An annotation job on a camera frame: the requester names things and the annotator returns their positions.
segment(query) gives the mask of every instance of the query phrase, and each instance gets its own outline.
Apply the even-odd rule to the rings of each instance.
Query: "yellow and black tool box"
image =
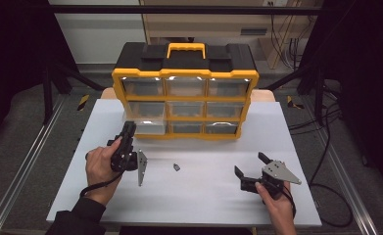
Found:
[[[124,44],[112,73],[137,138],[237,139],[259,74],[246,44]]]

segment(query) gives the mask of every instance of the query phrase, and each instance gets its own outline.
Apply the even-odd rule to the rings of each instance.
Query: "floor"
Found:
[[[225,42],[211,42],[204,38],[199,40],[213,44]],[[245,43],[250,44],[254,51],[261,73],[259,87],[265,87],[291,71],[283,65],[279,65],[277,70],[270,70],[257,42],[247,39]],[[92,80],[107,87],[112,85],[109,67],[94,68],[86,65],[80,67],[83,74]],[[2,221],[0,228],[2,227],[1,231],[4,234],[43,234],[49,227],[45,221],[49,207],[67,171],[94,101],[101,94],[72,78],[70,80],[73,85],[70,95],[58,95],[55,92],[55,101],[62,102],[61,112],[53,128],[48,130],[47,139],[40,144],[41,149],[37,152],[36,161],[29,167],[26,175],[21,175],[24,182],[18,185],[16,194],[13,194],[15,197],[6,207],[7,213],[0,217]],[[311,115],[313,95],[299,96],[296,91],[298,82],[299,80],[294,80],[274,90],[273,93],[276,101],[281,104],[288,128],[291,129],[305,176],[311,179],[325,149],[328,129],[319,129],[313,121],[298,128],[299,124],[313,119]],[[332,89],[339,89],[335,81],[326,82]],[[89,95],[89,99],[84,109],[78,111],[80,99],[86,94]],[[42,95],[41,86],[17,94],[12,101],[12,109],[0,128],[0,205],[21,164],[27,161],[28,150],[42,128]],[[324,106],[331,107],[330,112],[334,112],[329,118],[330,148],[314,182],[330,187],[343,197],[340,198],[324,187],[313,186],[311,192],[319,215],[327,222],[323,222],[322,227],[318,228],[299,228],[298,233],[383,234],[383,178],[376,168],[362,164],[354,137],[343,122],[342,113],[336,111],[336,98],[330,93],[325,94]],[[353,186],[345,186],[343,170]],[[343,199],[359,199],[359,202],[349,201],[355,212],[351,223],[348,223],[350,214]],[[106,226],[109,232],[119,230],[116,225],[106,224]],[[270,227],[260,227],[258,234],[273,234],[273,231]]]

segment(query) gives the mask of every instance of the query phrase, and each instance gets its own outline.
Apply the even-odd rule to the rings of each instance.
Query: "hand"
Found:
[[[290,191],[290,183],[285,181],[284,185],[288,191]],[[296,234],[294,218],[292,215],[292,204],[289,199],[284,195],[281,195],[277,200],[273,200],[264,186],[259,182],[256,182],[256,189],[266,204],[276,234]]]
[[[86,163],[88,186],[112,180],[118,175],[117,172],[114,172],[111,169],[111,157],[112,154],[118,149],[119,145],[120,138],[114,141],[111,146],[105,148],[98,147],[88,152]],[[89,191],[85,197],[106,206],[115,194],[120,179],[121,177],[106,187]]]

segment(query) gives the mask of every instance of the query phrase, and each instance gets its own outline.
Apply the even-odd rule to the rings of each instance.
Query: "person's left hand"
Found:
[[[86,157],[86,174],[88,186],[112,180],[115,176],[118,175],[117,172],[114,172],[111,169],[111,157],[112,154],[118,149],[120,140],[121,138],[117,139],[111,146],[105,148],[98,147],[88,152]],[[89,191],[84,197],[94,200],[103,206],[106,206],[106,204],[109,203],[115,194],[120,179],[121,177],[106,187],[101,187]]]

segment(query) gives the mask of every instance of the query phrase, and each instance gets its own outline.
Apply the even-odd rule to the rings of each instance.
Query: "white wall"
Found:
[[[68,5],[139,5],[138,0],[49,0]],[[78,64],[115,64],[125,42],[145,42],[141,15],[56,14]]]

